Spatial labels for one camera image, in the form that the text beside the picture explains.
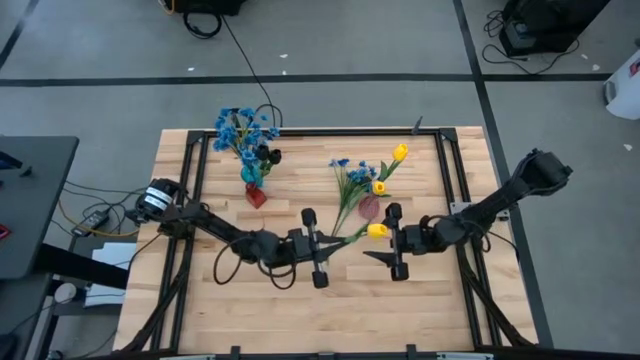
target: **yellow tulip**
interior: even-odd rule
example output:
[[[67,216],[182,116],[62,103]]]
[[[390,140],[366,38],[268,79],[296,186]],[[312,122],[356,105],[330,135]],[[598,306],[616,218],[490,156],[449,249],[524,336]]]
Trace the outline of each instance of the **yellow tulip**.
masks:
[[[381,238],[389,236],[389,228],[382,224],[371,224],[367,226],[367,235],[372,238]]]
[[[407,144],[400,144],[395,148],[395,150],[393,150],[393,160],[402,161],[407,157],[408,153],[409,147]]]
[[[384,195],[385,187],[382,181],[374,181],[372,186],[373,193],[376,195]]]

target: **wooden tabletop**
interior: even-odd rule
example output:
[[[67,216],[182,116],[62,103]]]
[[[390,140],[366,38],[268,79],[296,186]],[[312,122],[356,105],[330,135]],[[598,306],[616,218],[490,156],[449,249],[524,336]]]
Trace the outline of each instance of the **wooden tabletop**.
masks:
[[[483,130],[456,130],[471,195],[473,201],[479,201],[497,188]],[[153,178],[179,180],[187,132],[163,131]],[[333,170],[327,167],[329,160],[350,158],[379,166],[380,160],[391,161],[391,152],[400,143],[409,145],[409,155],[386,181],[393,197],[382,199],[382,209],[392,201],[400,203],[403,224],[416,224],[423,215],[447,214],[435,142],[426,136],[280,138],[275,146],[282,150],[283,161],[266,178],[263,190],[269,200],[259,210],[244,199],[240,162],[230,152],[211,150],[202,201],[243,230],[264,227],[280,236],[303,227],[300,211],[312,207],[317,213],[317,228],[330,233],[339,195]],[[447,146],[446,150],[459,201],[451,149]],[[197,154],[196,149],[190,179],[195,177]],[[354,212],[340,234],[352,233],[363,221]],[[138,247],[154,237],[156,229],[157,224],[144,225]],[[511,238],[508,223],[496,223],[492,231]],[[241,346],[243,353],[395,352],[405,351],[406,344],[416,344],[419,351],[473,348],[453,249],[406,256],[410,279],[392,282],[382,263],[362,254],[365,250],[389,251],[388,241],[365,237],[330,258],[328,288],[313,287],[311,265],[304,263],[298,266],[295,285],[282,291],[255,265],[248,264],[241,266],[231,283],[217,285],[212,265],[223,245],[206,233],[196,233],[180,353],[229,353],[233,345]],[[159,239],[133,263],[114,349],[132,339],[155,307],[166,246],[167,240]],[[493,239],[485,259],[497,304],[526,338],[536,341],[513,248]],[[225,253],[220,277],[226,277],[236,261],[231,252]],[[484,311],[481,305],[478,308],[483,339],[488,343]],[[167,314],[163,346],[169,343],[173,308]]]

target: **small vase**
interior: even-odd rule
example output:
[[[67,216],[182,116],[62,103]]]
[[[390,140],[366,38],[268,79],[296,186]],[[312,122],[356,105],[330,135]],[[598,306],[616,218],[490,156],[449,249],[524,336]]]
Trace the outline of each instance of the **small vase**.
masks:
[[[358,213],[363,218],[371,221],[378,216],[380,212],[380,198],[375,194],[369,194],[360,200],[358,204]]]
[[[246,189],[245,196],[247,197],[247,201],[249,204],[253,205],[254,208],[260,208],[260,206],[267,201],[267,196],[262,192],[262,190],[258,189],[256,184],[249,183],[247,184]]]
[[[267,196],[260,190],[264,177],[257,166],[245,166],[240,171],[242,181],[247,183],[245,196],[249,204],[258,209],[267,201]]]

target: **red vase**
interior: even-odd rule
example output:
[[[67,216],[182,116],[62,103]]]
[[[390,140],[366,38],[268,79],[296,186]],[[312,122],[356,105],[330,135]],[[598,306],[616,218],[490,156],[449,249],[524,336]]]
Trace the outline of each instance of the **red vase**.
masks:
[[[380,212],[380,198],[374,194],[363,197],[358,204],[358,212],[369,221],[375,219]]]
[[[267,196],[256,186],[255,183],[247,184],[246,189],[245,195],[247,197],[247,201],[253,205],[254,208],[260,208],[260,206],[267,201]]]

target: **concrete floor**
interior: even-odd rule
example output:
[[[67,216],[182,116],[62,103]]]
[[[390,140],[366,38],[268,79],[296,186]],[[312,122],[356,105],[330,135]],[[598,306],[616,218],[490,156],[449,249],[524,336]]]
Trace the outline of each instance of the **concrete floor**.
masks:
[[[505,2],[461,1],[478,55],[489,43],[482,32],[486,13]],[[0,47],[28,3],[0,2]],[[0,56],[0,133],[78,136],[72,181],[104,188],[144,186],[162,129],[211,127],[222,106],[265,102],[256,84],[3,85],[3,79],[250,75],[226,30],[212,40],[197,40],[179,16],[165,16],[155,0],[31,3],[35,10],[4,66]],[[229,23],[260,75],[469,75],[468,81],[266,84],[285,114],[285,126],[412,125],[421,115],[423,125],[485,125],[455,3],[249,0]],[[638,15],[637,1],[612,0],[584,32],[581,48],[551,73],[615,71],[636,51]],[[551,58],[534,56],[525,66],[544,67]],[[485,74],[519,74],[511,65],[481,58],[480,68]],[[640,353],[640,229],[634,221],[640,213],[635,186],[640,127],[605,111],[599,82],[523,78],[487,82],[486,88],[504,148],[496,158],[506,157],[512,169],[539,147],[554,151],[575,170],[569,186],[555,196],[522,203],[554,345]],[[634,148],[627,151],[624,144]],[[63,199],[76,215],[93,203],[68,194]],[[64,245],[68,239],[51,227],[47,241]],[[84,353],[100,345],[116,324],[113,317],[65,318],[54,347],[68,356]]]

